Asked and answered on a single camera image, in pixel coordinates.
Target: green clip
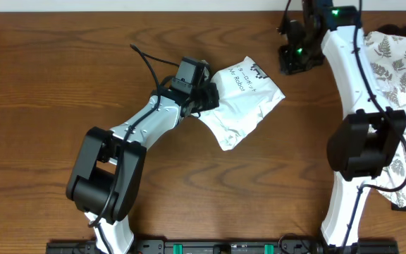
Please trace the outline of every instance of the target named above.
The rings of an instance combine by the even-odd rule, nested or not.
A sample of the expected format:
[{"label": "green clip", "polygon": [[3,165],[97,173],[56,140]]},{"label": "green clip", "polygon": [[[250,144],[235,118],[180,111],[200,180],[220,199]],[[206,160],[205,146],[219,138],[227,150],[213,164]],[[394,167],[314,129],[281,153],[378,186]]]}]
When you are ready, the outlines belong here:
[{"label": "green clip", "polygon": [[266,244],[264,246],[264,254],[273,254],[273,245]]},{"label": "green clip", "polygon": [[173,244],[173,254],[183,254],[183,246],[181,244]]}]

